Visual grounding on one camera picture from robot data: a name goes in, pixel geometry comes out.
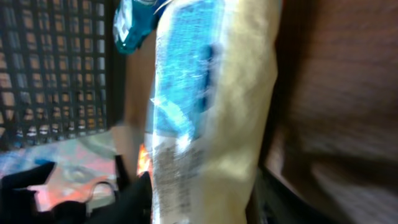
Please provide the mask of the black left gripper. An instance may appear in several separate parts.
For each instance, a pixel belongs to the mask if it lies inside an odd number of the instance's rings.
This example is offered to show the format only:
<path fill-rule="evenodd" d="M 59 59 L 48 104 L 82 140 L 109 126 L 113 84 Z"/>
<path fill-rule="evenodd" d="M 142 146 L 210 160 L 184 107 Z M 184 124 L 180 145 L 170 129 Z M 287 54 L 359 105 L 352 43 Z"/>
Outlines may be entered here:
<path fill-rule="evenodd" d="M 115 162 L 118 189 L 113 190 L 113 194 L 117 201 L 127 187 L 129 177 L 121 156 L 116 156 Z M 66 200 L 47 212 L 40 212 L 35 199 L 38 191 L 28 187 L 46 183 L 56 166 L 55 162 L 46 162 L 1 179 L 1 223 L 86 223 L 111 205 L 89 210 L 87 202 Z"/>

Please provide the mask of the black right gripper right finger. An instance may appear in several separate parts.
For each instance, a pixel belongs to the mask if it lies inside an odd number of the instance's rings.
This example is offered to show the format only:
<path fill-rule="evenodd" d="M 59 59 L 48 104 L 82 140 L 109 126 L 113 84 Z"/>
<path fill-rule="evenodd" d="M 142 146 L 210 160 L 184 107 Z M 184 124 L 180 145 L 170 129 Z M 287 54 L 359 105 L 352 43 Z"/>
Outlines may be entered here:
<path fill-rule="evenodd" d="M 285 185 L 266 168 L 259 167 L 248 203 L 249 223 L 336 224 L 331 198 L 312 178 Z"/>

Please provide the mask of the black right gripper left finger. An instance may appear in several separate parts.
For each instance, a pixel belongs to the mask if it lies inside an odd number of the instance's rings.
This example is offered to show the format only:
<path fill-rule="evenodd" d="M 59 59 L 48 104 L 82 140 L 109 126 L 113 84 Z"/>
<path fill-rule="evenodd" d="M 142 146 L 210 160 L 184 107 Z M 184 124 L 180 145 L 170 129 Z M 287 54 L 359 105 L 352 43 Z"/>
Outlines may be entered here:
<path fill-rule="evenodd" d="M 128 186 L 118 200 L 91 217 L 89 224 L 150 224 L 152 186 L 148 172 Z"/>

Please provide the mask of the orange snack bag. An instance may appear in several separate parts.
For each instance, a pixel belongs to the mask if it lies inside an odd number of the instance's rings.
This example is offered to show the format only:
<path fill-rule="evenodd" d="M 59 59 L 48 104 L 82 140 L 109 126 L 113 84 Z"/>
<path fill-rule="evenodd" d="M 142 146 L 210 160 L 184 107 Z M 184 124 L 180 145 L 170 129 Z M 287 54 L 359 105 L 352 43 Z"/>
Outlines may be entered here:
<path fill-rule="evenodd" d="M 152 222 L 246 223 L 277 78 L 280 0 L 170 1 L 145 146 Z"/>

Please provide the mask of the teal mouthwash bottle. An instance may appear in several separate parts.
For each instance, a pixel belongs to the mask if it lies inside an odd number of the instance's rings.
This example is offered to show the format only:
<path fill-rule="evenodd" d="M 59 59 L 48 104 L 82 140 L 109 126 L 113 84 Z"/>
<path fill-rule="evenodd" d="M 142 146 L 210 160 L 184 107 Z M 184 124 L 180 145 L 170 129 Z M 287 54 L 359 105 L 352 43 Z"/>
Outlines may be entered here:
<path fill-rule="evenodd" d="M 157 28 L 167 0 L 120 0 L 113 19 L 114 43 L 119 53 L 132 54 Z"/>

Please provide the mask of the small orange box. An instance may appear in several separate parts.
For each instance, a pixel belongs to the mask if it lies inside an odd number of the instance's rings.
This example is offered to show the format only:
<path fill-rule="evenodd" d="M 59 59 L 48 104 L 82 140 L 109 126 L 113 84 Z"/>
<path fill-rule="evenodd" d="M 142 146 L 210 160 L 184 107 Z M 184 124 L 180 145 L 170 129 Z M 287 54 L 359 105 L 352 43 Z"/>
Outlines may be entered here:
<path fill-rule="evenodd" d="M 150 152 L 143 144 L 139 147 L 139 155 L 137 159 L 137 175 L 142 176 L 145 172 L 149 173 L 150 178 L 153 178 L 152 159 Z"/>

